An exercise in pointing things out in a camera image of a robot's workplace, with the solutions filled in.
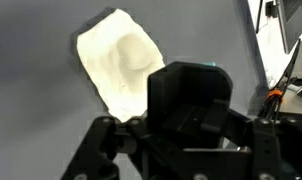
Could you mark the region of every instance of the white foam object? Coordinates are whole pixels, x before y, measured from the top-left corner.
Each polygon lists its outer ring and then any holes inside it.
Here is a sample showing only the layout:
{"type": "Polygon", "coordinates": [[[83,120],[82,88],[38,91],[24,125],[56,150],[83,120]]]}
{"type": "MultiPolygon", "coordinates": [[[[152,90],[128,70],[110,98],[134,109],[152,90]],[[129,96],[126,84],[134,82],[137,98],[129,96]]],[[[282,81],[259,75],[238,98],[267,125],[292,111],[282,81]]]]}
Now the white foam object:
{"type": "Polygon", "coordinates": [[[117,9],[78,36],[80,60],[109,113],[125,122],[147,109],[147,77],[164,67],[158,47],[117,9]]]}

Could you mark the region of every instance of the white crumpled object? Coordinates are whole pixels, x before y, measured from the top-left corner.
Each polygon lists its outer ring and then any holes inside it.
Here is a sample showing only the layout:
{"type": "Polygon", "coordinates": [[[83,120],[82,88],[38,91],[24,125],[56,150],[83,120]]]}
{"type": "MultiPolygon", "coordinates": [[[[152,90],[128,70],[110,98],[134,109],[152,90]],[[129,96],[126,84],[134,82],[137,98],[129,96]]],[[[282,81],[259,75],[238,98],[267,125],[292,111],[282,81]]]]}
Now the white crumpled object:
{"type": "Polygon", "coordinates": [[[125,122],[147,109],[147,78],[164,67],[158,47],[124,11],[117,9],[78,36],[80,60],[109,113],[125,122]]]}

